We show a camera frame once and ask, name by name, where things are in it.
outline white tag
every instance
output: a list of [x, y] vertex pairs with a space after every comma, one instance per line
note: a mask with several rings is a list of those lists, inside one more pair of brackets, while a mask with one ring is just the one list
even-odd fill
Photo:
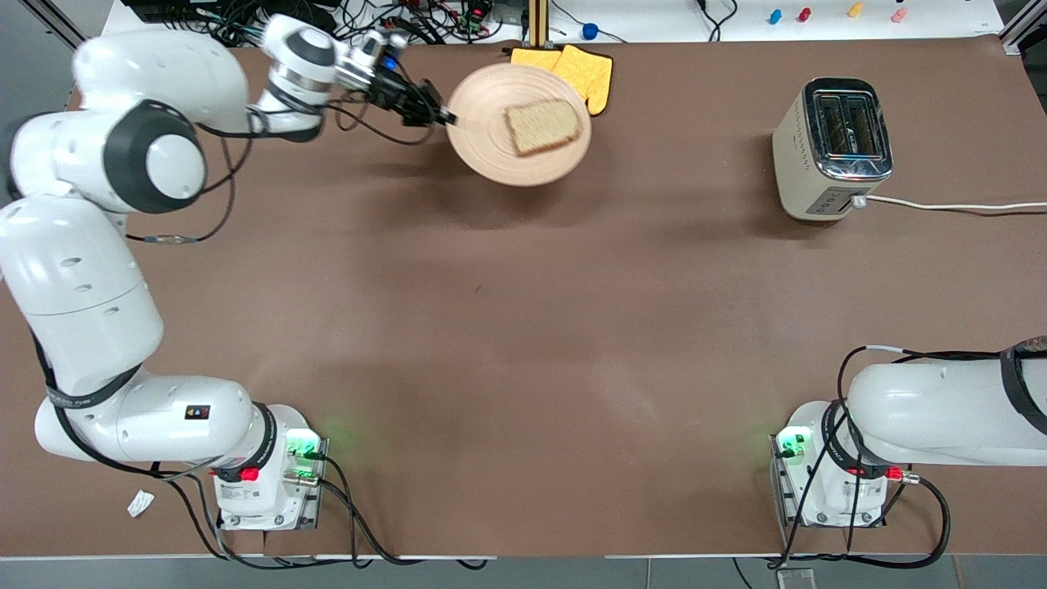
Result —
[[139, 491], [138, 495], [134, 496], [134, 501], [128, 505], [128, 514], [132, 518], [137, 518], [146, 511], [147, 507], [153, 502], [155, 496], [152, 493], [146, 493], [144, 491]]

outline white robotic arm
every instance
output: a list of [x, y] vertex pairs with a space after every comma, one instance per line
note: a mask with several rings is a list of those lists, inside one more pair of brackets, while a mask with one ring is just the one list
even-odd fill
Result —
[[77, 49], [83, 110], [24, 121], [2, 142], [9, 156], [0, 162], [8, 173], [0, 187], [16, 198], [0, 209], [0, 275], [48, 367], [36, 418], [46, 451], [209, 467], [227, 527], [300, 527], [321, 468], [305, 418], [252, 403], [237, 383], [141, 367], [163, 324], [125, 242], [126, 214], [197, 199], [207, 171], [193, 123], [222, 136], [309, 140], [335, 83], [405, 124], [452, 121], [427, 82], [393, 71], [401, 45], [369, 33], [351, 50], [275, 16], [263, 43], [273, 64], [254, 105], [237, 60], [205, 36], [136, 31]]
[[869, 366], [847, 397], [852, 428], [839, 402], [801, 406], [774, 439], [785, 515], [806, 491], [805, 525], [847, 527], [852, 511], [857, 526], [878, 523], [897, 466], [1047, 466], [1047, 359], [1027, 344], [999, 360]]

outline gray floor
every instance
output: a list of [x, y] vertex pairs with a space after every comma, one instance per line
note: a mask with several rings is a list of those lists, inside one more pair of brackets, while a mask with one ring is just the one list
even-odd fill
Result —
[[[999, 0], [1004, 20], [1025, 0]], [[0, 0], [0, 123], [34, 112], [62, 109], [69, 96], [71, 52], [49, 38], [17, 0]], [[1047, 43], [1030, 51], [1026, 69], [1047, 109]], [[31, 86], [14, 84], [31, 71]], [[742, 560], [753, 589], [776, 587], [762, 561]], [[1038, 589], [1047, 588], [1047, 557], [956, 557], [919, 571], [882, 570], [849, 563], [819, 563], [821, 588]], [[401, 568], [375, 564], [363, 571], [338, 565], [264, 572], [210, 559], [124, 559], [0, 562], [0, 589], [130, 589], [308, 586], [369, 589], [745, 589], [729, 559], [614, 560], [503, 559], [470, 572], [454, 563]]]
[[[777, 586], [760, 560], [739, 561], [753, 589]], [[1047, 557], [946, 557], [916, 571], [850, 563], [816, 563], [822, 589], [1037, 589], [1047, 587]], [[175, 589], [251, 587], [286, 589], [745, 589], [730, 559], [604, 560], [503, 559], [482, 571], [455, 563], [410, 567], [376, 563], [356, 571], [336, 565], [300, 571], [254, 571], [210, 559], [127, 559], [0, 563], [5, 589]]]

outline toaster power cord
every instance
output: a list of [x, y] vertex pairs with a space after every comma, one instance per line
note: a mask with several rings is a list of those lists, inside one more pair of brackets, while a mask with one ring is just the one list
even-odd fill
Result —
[[[993, 211], [1001, 211], [1003, 213], [1010, 211], [1010, 213], [1021, 212], [1024, 214], [1042, 214], [1047, 212], [1047, 202], [1015, 202], [1011, 204], [921, 204], [919, 202], [911, 202], [900, 198], [876, 196], [872, 194], [852, 197], [852, 203], [855, 208], [865, 208], [868, 204], [867, 201], [869, 200], [909, 206], [910, 208], [918, 208], [920, 210], [953, 210], [958, 212], [987, 213], [988, 216], [993, 216]], [[1042, 208], [1042, 210], [1022, 210], [1023, 208]]]

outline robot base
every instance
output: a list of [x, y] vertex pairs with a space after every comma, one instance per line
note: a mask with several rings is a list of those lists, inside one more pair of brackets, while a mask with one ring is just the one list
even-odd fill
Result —
[[[822, 416], [829, 409], [826, 402], [801, 406], [789, 418], [788, 426], [771, 436], [771, 485], [775, 495], [775, 513], [782, 536], [792, 528], [797, 506], [804, 489], [811, 485], [800, 514], [800, 525], [807, 527], [848, 527], [854, 506], [854, 475], [849, 474], [826, 455], [811, 480], [812, 469], [824, 448]], [[796, 456], [784, 457], [792, 450]], [[881, 525], [879, 515], [887, 499], [887, 479], [863, 479], [857, 485], [859, 501], [854, 527]]]
[[276, 531], [314, 529], [322, 488], [316, 481], [326, 462], [297, 456], [302, 452], [327, 453], [328, 440], [309, 429], [300, 413], [285, 405], [270, 405], [276, 420], [275, 450], [258, 479], [228, 483], [216, 477], [215, 495], [222, 529]]

